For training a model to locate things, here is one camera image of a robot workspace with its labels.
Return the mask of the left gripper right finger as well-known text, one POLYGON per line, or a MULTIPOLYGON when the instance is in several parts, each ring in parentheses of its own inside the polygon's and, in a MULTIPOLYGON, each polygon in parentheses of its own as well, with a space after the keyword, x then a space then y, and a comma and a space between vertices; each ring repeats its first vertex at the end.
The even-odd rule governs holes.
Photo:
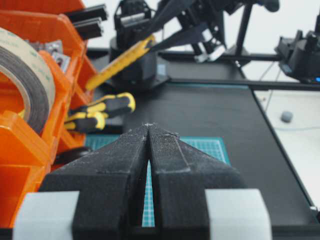
POLYGON ((157 125, 148 128, 155 226, 162 240, 208 240, 206 189, 245 189, 234 167, 157 125))

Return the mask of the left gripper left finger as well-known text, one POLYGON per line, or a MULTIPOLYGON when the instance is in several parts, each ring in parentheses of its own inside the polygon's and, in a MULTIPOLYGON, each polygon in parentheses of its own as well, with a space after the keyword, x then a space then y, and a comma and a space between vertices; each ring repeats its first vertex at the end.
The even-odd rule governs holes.
POLYGON ((122 240, 143 220, 148 132, 142 125, 47 174, 39 192, 78 191, 75 240, 122 240))

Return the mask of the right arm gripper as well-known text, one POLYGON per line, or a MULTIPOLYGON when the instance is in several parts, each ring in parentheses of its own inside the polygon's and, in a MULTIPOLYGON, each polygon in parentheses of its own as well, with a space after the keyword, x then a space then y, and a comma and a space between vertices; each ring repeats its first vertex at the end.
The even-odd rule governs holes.
POLYGON ((152 46, 151 52, 191 45, 195 61, 203 63, 217 60, 226 51, 224 15, 214 8, 212 0, 169 0, 156 11, 147 36, 176 16, 183 29, 152 46))

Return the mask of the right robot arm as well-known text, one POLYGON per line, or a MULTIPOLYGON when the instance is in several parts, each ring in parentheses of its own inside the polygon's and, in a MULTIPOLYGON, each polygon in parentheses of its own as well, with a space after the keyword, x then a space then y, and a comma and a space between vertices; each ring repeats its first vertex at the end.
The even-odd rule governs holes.
POLYGON ((119 68, 112 76, 142 58, 147 53, 172 47, 191 45, 195 60, 217 60, 226 50, 223 12, 233 14, 241 6, 254 4, 277 12, 277 0, 162 0, 154 14, 143 0, 122 0, 120 14, 115 14, 116 44, 123 50, 112 63, 119 68), (156 43, 154 33, 177 18, 181 30, 156 43))

